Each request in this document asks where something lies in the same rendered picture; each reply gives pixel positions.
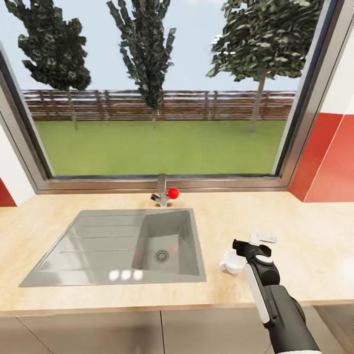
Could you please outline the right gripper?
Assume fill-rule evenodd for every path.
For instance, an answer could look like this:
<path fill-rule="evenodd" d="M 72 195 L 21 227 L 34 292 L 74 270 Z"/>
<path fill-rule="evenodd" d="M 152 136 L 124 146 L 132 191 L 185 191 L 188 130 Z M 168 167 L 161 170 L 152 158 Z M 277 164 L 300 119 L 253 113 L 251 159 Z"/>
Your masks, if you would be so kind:
<path fill-rule="evenodd" d="M 247 259 L 247 255 L 251 251 L 259 251 L 265 253 L 267 256 L 271 257 L 272 250 L 268 246 L 260 245 L 251 245 L 249 242 L 234 240 L 233 241 L 233 249 L 236 251 L 236 255 L 243 256 L 245 260 Z"/>

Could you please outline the coffee cup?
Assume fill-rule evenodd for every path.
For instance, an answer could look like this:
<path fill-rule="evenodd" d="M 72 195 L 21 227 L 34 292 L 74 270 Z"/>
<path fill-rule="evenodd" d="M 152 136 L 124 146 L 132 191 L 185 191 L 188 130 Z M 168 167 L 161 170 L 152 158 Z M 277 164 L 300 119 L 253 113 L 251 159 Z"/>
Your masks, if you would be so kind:
<path fill-rule="evenodd" d="M 235 250 L 228 250 L 224 254 L 223 261 L 221 262 L 221 268 L 227 268 L 231 274 L 239 273 L 245 265 L 245 258 L 243 256 L 236 255 Z"/>

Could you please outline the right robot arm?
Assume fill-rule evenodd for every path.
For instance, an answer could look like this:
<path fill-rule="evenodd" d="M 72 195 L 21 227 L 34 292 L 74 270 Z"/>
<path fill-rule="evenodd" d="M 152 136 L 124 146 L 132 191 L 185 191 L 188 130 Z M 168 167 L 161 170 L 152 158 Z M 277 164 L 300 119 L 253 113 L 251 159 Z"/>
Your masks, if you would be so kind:
<path fill-rule="evenodd" d="M 245 275 L 263 325 L 269 330 L 275 354 L 322 354 L 298 301 L 280 286 L 280 274 L 270 259 L 272 250 L 260 241 L 277 243 L 275 236 L 250 233 L 249 242 L 234 240 L 236 255 L 245 258 Z"/>

